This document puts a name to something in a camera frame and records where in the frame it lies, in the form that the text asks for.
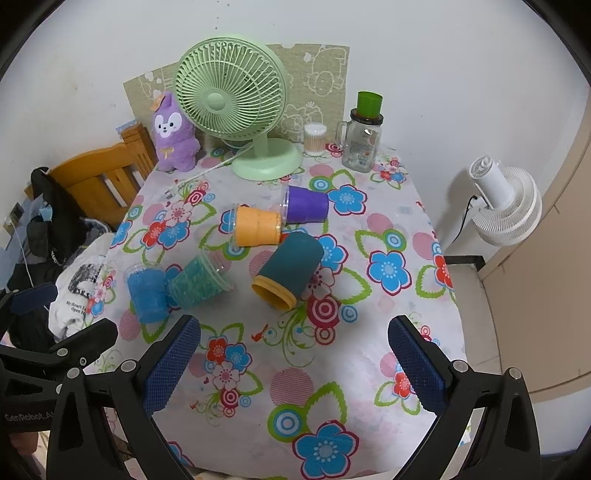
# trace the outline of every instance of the screw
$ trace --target screw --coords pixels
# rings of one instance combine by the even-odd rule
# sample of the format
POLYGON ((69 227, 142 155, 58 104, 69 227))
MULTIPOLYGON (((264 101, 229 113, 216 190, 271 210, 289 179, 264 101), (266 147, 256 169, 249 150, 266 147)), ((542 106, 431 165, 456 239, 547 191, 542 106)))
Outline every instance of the screw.
POLYGON ((518 368, 511 367, 509 369, 509 375, 515 378, 516 380, 519 380, 521 378, 521 371, 518 368))
POLYGON ((464 373, 468 371, 468 364, 464 360, 455 360, 452 365, 458 372, 464 373))
POLYGON ((70 368, 67 373, 68 378, 76 378, 79 374, 80 374, 80 369, 76 368, 76 367, 70 368))
POLYGON ((121 371, 122 372, 131 372, 136 366, 134 360, 126 360, 121 364, 121 371))

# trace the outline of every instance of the green lid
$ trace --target green lid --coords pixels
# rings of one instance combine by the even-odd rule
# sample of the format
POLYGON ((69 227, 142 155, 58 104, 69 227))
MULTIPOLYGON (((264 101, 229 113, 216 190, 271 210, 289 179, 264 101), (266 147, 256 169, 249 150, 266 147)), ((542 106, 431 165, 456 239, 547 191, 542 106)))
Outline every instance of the green lid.
POLYGON ((357 94, 357 114, 366 118, 376 118, 382 108, 381 95, 373 92, 359 92, 357 94))

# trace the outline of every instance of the white t-shirt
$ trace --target white t-shirt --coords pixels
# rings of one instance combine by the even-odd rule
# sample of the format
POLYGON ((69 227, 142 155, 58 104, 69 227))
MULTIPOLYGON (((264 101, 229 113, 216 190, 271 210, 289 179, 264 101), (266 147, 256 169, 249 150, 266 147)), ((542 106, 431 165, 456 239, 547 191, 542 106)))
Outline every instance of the white t-shirt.
POLYGON ((92 242, 56 280, 57 298, 49 307, 49 329, 58 340, 84 328, 86 306, 113 240, 106 233, 92 242))

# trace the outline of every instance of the fan grille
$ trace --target fan grille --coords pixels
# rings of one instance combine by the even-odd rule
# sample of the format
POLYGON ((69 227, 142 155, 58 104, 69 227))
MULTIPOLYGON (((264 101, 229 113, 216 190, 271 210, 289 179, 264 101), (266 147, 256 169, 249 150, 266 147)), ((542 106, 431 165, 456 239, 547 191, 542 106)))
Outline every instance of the fan grille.
POLYGON ((488 155, 481 157, 470 165, 470 176, 475 179, 481 179, 484 175, 489 173, 492 168, 492 158, 488 155))
POLYGON ((281 60, 267 47, 240 38, 195 45, 180 59, 174 87, 187 117, 226 140, 250 140, 268 132, 285 110, 281 60))
POLYGON ((491 245, 513 245, 536 227, 542 211, 540 191, 533 177, 521 168, 501 167, 515 190, 513 203, 503 210, 484 208, 473 217, 478 234, 491 245))

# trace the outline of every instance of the fan stand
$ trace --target fan stand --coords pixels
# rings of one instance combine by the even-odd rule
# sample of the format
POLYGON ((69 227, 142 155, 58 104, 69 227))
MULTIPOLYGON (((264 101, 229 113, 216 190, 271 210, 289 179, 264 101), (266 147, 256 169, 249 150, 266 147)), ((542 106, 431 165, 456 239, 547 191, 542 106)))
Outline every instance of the fan stand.
POLYGON ((290 141, 268 138, 266 134, 252 140, 253 148, 232 162, 236 175, 247 180, 276 180, 293 173, 304 158, 290 141))

